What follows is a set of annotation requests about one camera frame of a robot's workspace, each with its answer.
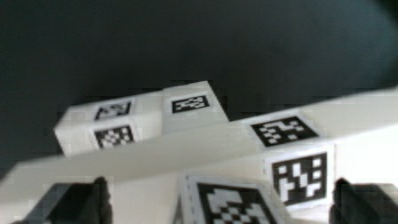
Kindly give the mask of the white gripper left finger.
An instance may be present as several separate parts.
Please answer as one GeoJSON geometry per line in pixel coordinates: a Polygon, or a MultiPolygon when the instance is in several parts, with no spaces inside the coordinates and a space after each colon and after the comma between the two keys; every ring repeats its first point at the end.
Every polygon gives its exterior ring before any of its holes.
{"type": "Polygon", "coordinates": [[[57,183],[16,224],[112,224],[109,183],[57,183]]]}

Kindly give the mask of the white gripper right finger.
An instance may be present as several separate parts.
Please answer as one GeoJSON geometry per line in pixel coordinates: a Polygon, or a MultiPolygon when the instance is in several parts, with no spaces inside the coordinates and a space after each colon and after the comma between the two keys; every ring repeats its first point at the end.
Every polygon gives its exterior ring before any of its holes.
{"type": "Polygon", "coordinates": [[[398,224],[398,187],[336,181],[329,224],[398,224]]]}

